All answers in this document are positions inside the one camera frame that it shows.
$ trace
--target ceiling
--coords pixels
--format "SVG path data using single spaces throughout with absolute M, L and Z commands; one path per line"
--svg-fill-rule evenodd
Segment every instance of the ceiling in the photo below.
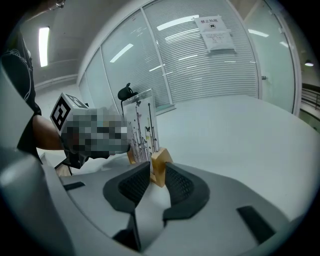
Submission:
M 20 30 L 31 52 L 35 87 L 53 83 L 53 79 L 76 80 L 80 61 L 91 41 L 108 18 L 128 1 L 66 0 L 64 8 L 48 10 L 22 24 Z M 40 67 L 38 33 L 39 28 L 47 26 L 48 66 Z

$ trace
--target white table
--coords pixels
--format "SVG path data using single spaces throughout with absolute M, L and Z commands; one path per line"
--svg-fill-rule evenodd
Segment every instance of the white table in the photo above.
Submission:
M 289 220 L 306 212 L 320 179 L 320 135 L 308 124 L 248 96 L 175 106 L 157 116 L 160 146 L 169 150 L 175 163 L 234 178 Z M 90 160 L 79 173 L 97 171 L 101 164 L 112 168 L 128 163 L 126 155 Z M 152 191 L 158 190 L 150 191 L 148 197 L 157 198 Z

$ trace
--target ceiling light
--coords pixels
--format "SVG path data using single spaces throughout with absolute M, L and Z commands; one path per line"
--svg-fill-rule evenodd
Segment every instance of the ceiling light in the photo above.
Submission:
M 173 71 L 169 72 L 169 73 L 165 73 L 166 75 L 173 73 Z M 163 75 L 162 75 L 163 76 Z
M 182 61 L 182 60 L 189 59 L 189 58 L 193 58 L 193 57 L 197 57 L 197 56 L 198 56 L 198 54 L 196 54 L 196 55 L 191 55 L 191 56 L 187 56 L 187 57 L 183 57 L 183 58 L 178 59 L 178 61 Z
M 39 56 L 41 67 L 48 65 L 48 37 L 49 27 L 41 27 L 39 29 Z
M 112 60 L 110 60 L 111 63 L 114 63 L 117 59 L 119 59 L 126 51 L 128 51 L 132 46 L 134 46 L 133 44 L 129 43 L 126 47 L 124 47 L 121 51 L 119 51 L 117 53 L 116 56 L 114 56 L 112 58 Z
M 167 36 L 165 38 L 165 40 L 170 40 L 172 38 L 181 37 L 184 34 L 188 34 L 188 33 L 195 32 L 195 31 L 199 31 L 199 28 L 194 28 L 194 29 L 186 30 L 186 31 L 183 31 L 183 32 L 180 32 L 180 33 L 176 33 L 176 34 L 173 34 L 173 35 L 169 35 L 169 36 Z
M 314 64 L 309 60 L 307 59 L 304 63 L 304 65 L 308 66 L 308 67 L 312 67 Z
M 262 36 L 264 38 L 267 38 L 269 36 L 266 33 L 262 33 L 260 31 L 256 31 L 256 30 L 253 30 L 253 29 L 248 29 L 248 31 L 249 31 L 250 34 L 255 34 L 255 35 L 258 35 L 258 36 Z
M 289 45 L 286 42 L 280 42 L 280 44 L 282 44 L 283 46 L 289 48 Z
M 181 23 L 185 23 L 185 22 L 191 22 L 194 20 L 194 18 L 199 18 L 199 15 L 192 15 L 192 16 L 187 16 L 187 17 L 183 17 L 183 18 L 177 18 L 177 19 L 174 19 L 174 20 L 171 20 L 167 23 L 164 23 L 160 26 L 157 26 L 156 28 L 161 31 L 161 30 L 164 30 L 164 29 L 167 29 L 167 28 L 170 28 L 172 26 L 175 26 L 175 25 L 178 25 L 178 24 L 181 24 Z
M 150 69 L 149 72 L 150 72 L 150 71 L 154 71 L 154 70 L 156 70 L 156 69 L 158 69 L 158 68 L 161 68 L 161 65 L 160 65 L 160 66 L 156 66 L 156 67 L 153 68 L 153 69 Z

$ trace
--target white sign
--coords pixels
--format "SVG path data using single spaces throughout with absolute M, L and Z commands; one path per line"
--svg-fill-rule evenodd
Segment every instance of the white sign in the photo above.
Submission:
M 234 49 L 234 43 L 227 31 L 214 31 L 201 33 L 208 51 L 220 49 Z
M 199 17 L 194 18 L 194 21 L 198 26 L 200 33 L 213 31 L 227 31 L 227 27 L 221 19 L 221 16 Z
M 205 16 L 194 18 L 200 34 L 208 51 L 220 49 L 235 49 L 230 36 L 230 29 L 227 29 L 221 16 Z

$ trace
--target black shirt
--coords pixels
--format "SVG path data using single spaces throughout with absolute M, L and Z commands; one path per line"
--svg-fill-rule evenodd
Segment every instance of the black shirt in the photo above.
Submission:
M 41 115 L 41 110 L 35 102 L 36 92 L 33 77 L 32 59 L 20 31 L 11 36 L 1 54 L 2 65 L 20 96 L 33 110 L 33 116 L 26 125 L 17 148 L 40 159 L 36 149 L 33 132 L 33 117 Z

